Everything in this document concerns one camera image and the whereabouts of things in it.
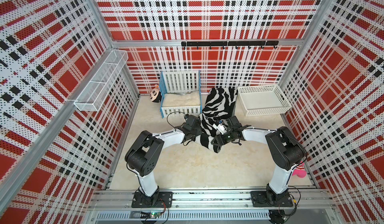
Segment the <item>grey zebra plush pillowcase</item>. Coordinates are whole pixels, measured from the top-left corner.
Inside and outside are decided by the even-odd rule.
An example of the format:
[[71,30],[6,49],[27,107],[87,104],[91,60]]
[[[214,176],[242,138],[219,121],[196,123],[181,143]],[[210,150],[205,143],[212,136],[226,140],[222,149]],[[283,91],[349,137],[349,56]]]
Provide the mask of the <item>grey zebra plush pillowcase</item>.
[[202,134],[195,138],[195,142],[219,153],[221,147],[212,144],[214,137],[220,132],[214,128],[216,121],[226,120],[233,116],[238,90],[236,88],[212,88],[207,95],[206,103],[199,118]]

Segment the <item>white plastic basket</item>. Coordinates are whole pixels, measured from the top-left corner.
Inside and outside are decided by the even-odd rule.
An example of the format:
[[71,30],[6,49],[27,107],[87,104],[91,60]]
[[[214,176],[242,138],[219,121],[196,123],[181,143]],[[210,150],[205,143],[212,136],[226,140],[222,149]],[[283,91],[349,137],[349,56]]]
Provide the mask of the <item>white plastic basket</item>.
[[246,117],[285,114],[292,108],[277,84],[238,87],[238,96]]

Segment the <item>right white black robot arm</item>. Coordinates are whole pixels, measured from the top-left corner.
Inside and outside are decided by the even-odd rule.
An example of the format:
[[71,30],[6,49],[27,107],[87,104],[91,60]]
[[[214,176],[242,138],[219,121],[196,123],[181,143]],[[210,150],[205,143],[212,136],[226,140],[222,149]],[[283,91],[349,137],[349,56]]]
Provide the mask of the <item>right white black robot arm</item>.
[[243,126],[235,116],[215,121],[213,127],[220,132],[212,140],[214,146],[221,147],[235,140],[266,144],[276,165],[273,177],[266,186],[267,201],[275,205],[289,197],[289,180],[294,169],[305,161],[307,152],[288,127],[271,130]]

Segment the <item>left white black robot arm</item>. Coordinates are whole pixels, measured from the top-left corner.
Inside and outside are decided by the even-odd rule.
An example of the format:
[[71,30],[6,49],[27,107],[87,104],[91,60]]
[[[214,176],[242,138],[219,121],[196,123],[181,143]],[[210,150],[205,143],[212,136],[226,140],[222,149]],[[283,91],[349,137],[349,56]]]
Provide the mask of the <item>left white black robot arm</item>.
[[202,134],[201,120],[185,115],[185,122],[170,131],[151,133],[142,131],[125,155],[128,170],[135,173],[139,181],[139,191],[148,199],[157,199],[159,186],[154,169],[163,149],[173,145],[194,141]]

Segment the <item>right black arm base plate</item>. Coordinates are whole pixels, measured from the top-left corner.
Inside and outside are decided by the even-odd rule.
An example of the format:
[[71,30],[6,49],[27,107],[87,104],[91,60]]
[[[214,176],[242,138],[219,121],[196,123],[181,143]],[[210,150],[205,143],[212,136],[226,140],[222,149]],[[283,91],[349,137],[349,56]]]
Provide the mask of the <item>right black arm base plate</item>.
[[273,191],[252,191],[251,201],[253,207],[293,207],[293,199],[288,191],[275,194]]

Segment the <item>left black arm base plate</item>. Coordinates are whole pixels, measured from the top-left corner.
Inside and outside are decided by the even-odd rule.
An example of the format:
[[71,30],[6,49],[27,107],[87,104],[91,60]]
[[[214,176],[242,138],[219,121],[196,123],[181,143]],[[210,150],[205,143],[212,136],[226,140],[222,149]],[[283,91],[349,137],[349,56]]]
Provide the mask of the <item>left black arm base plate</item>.
[[134,193],[132,208],[170,208],[173,202],[173,192],[156,191],[152,196],[148,197],[140,190]]

